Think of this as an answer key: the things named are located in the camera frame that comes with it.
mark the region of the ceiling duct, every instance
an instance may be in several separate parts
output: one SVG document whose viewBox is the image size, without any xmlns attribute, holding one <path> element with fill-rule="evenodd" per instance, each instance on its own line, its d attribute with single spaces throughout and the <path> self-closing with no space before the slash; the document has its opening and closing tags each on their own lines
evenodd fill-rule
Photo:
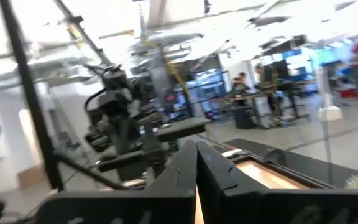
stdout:
<svg viewBox="0 0 358 224">
<path fill-rule="evenodd" d="M 263 55 L 272 55 L 299 49 L 300 47 L 304 47 L 306 44 L 308 44 L 306 36 L 297 35 L 263 49 Z"/>
<path fill-rule="evenodd" d="M 180 50 L 173 50 L 165 54 L 165 58 L 169 61 L 186 57 L 191 53 L 191 47 L 187 47 Z M 150 54 L 145 57 L 131 57 L 131 73 L 133 75 L 139 75 L 146 72 L 149 69 L 149 65 L 154 59 L 154 55 Z"/>
<path fill-rule="evenodd" d="M 290 16 L 269 16 L 269 17 L 258 17 L 249 20 L 255 27 L 267 26 L 273 23 L 281 23 L 291 19 Z"/>
<path fill-rule="evenodd" d="M 263 14 L 269 12 L 273 7 L 275 7 L 280 1 L 282 0 L 270 0 L 267 1 L 262 7 L 260 7 L 258 10 L 255 11 L 255 14 L 248 19 L 248 23 L 241 25 L 242 30 L 248 29 L 248 27 L 252 26 L 252 23 L 250 21 L 255 21 L 256 19 L 260 18 Z M 208 60 L 208 57 L 212 57 L 213 55 L 216 55 L 228 42 L 231 42 L 232 39 L 226 39 L 222 45 L 220 45 L 216 50 L 211 51 L 210 53 L 206 54 L 205 56 L 201 57 L 198 61 L 198 63 L 191 69 L 191 71 L 195 71 L 198 69 L 198 67 L 202 67 L 202 64 Z"/>
<path fill-rule="evenodd" d="M 353 5 L 354 3 L 356 3 L 357 1 L 348 1 L 348 2 L 342 2 L 342 3 L 339 3 L 337 5 L 334 6 L 334 10 L 336 12 L 342 10 L 342 9 L 345 9 L 347 8 L 348 6 L 351 6 Z"/>
<path fill-rule="evenodd" d="M 95 84 L 99 81 L 96 78 L 93 81 L 91 81 L 91 78 L 93 78 L 93 77 L 94 77 L 93 75 L 73 75 L 70 77 L 38 78 L 38 79 L 34 80 L 34 83 L 45 82 L 48 84 L 49 87 L 62 86 L 62 85 L 67 85 L 67 84 L 75 83 L 75 82 L 81 82 L 84 85 L 91 85 L 91 84 Z M 16 88 L 21 85 L 22 85 L 21 82 L 2 84 L 2 85 L 0 85 L 0 91 L 8 90 L 11 88 Z"/>
<path fill-rule="evenodd" d="M 283 42 L 284 40 L 288 40 L 288 38 L 285 38 L 284 36 L 272 37 L 267 42 L 260 44 L 259 47 L 261 49 L 268 49 L 275 44 L 279 44 L 279 43 Z"/>
<path fill-rule="evenodd" d="M 51 74 L 72 74 L 71 71 L 75 65 L 79 65 L 89 61 L 86 57 L 74 57 L 71 52 L 62 52 L 60 54 L 48 55 L 37 60 L 30 60 L 29 67 L 32 70 L 34 80 L 42 80 L 49 78 Z M 0 74 L 0 82 L 18 78 L 17 66 Z"/>
<path fill-rule="evenodd" d="M 200 40 L 202 37 L 203 34 L 200 33 L 174 34 L 159 31 L 154 35 L 149 36 L 148 41 L 155 45 L 172 46 Z M 129 47 L 129 51 L 132 53 L 146 52 L 151 49 L 150 46 L 144 44 L 141 40 Z"/>
</svg>

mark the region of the black bracket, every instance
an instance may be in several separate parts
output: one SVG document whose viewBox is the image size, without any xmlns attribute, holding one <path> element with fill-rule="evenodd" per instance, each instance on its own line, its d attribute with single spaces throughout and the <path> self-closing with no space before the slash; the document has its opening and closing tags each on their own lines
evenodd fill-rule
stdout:
<svg viewBox="0 0 358 224">
<path fill-rule="evenodd" d="M 64 19 L 63 21 L 70 23 L 70 24 L 80 24 L 82 21 L 84 21 L 84 18 L 82 16 L 72 16 Z"/>
<path fill-rule="evenodd" d="M 287 166 L 287 160 L 285 158 L 285 153 L 281 149 L 273 149 L 268 152 L 265 157 L 260 160 L 262 163 L 275 163 L 282 166 Z"/>
</svg>

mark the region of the white pillar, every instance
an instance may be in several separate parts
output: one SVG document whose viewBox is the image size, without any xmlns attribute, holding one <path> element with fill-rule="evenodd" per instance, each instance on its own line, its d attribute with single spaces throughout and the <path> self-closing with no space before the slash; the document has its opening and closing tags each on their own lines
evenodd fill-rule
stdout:
<svg viewBox="0 0 358 224">
<path fill-rule="evenodd" d="M 342 109 L 333 105 L 333 96 L 329 87 L 327 73 L 324 68 L 316 70 L 318 87 L 323 106 L 319 108 L 319 118 L 321 121 L 335 121 L 342 119 Z"/>
<path fill-rule="evenodd" d="M 6 133 L 6 140 L 9 145 L 10 157 L 14 164 L 16 174 L 31 169 L 40 164 L 37 159 L 38 149 L 29 144 L 26 134 L 31 132 L 32 127 L 23 128 L 19 113 L 27 108 L 27 105 L 19 94 L 19 91 L 0 91 L 0 122 L 2 131 Z"/>
</svg>

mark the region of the person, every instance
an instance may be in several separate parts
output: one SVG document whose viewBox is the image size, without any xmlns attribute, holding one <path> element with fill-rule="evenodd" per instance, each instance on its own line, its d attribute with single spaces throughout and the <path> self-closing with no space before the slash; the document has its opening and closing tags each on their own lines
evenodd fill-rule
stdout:
<svg viewBox="0 0 358 224">
<path fill-rule="evenodd" d="M 248 89 L 249 87 L 246 85 L 246 74 L 240 72 L 237 77 L 233 78 L 233 90 L 244 91 Z M 238 100 L 237 103 L 239 106 L 245 106 L 247 104 L 245 100 Z"/>
<path fill-rule="evenodd" d="M 255 66 L 255 71 L 259 75 L 259 81 L 265 81 L 265 80 L 267 81 L 267 80 L 272 79 L 272 77 L 269 77 L 269 74 L 265 74 L 265 70 L 264 70 L 264 67 L 262 66 L 262 64 L 257 64 Z M 281 104 L 282 101 L 283 101 L 283 98 L 278 97 L 278 103 Z M 274 102 L 273 95 L 268 95 L 267 96 L 267 103 L 268 103 L 268 107 L 270 108 L 271 112 L 274 113 L 275 110 L 276 110 L 276 104 Z"/>
</svg>

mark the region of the workbench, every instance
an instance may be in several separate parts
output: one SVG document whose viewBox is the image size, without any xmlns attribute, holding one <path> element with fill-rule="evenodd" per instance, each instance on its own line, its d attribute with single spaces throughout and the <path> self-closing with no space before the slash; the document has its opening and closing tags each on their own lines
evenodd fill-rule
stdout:
<svg viewBox="0 0 358 224">
<path fill-rule="evenodd" d="M 300 86 L 300 85 L 309 85 L 309 84 L 316 84 L 316 83 L 317 83 L 316 80 L 302 80 L 302 81 L 293 82 L 292 85 Z M 286 93 L 286 96 L 288 97 L 288 99 L 290 100 L 290 104 L 291 104 L 290 108 L 292 108 L 293 115 L 294 115 L 294 118 L 289 120 L 289 122 L 294 121 L 296 119 L 300 119 L 300 118 L 309 118 L 310 117 L 309 114 L 304 114 L 304 115 L 299 114 L 297 105 L 295 103 L 294 91 L 285 91 L 285 93 Z M 257 122 L 256 125 L 261 129 L 269 129 L 268 127 L 266 127 L 265 125 L 262 124 L 262 118 L 265 116 L 270 116 L 270 114 L 261 115 L 259 113 L 257 103 L 256 103 L 257 98 L 267 97 L 267 94 L 269 94 L 268 90 L 267 91 L 255 91 L 255 92 L 250 92 L 248 95 L 241 95 L 240 97 L 232 98 L 231 101 L 235 102 L 235 101 L 239 101 L 239 100 L 251 100 L 252 111 L 254 112 L 254 116 L 255 116 L 256 122 Z"/>
</svg>

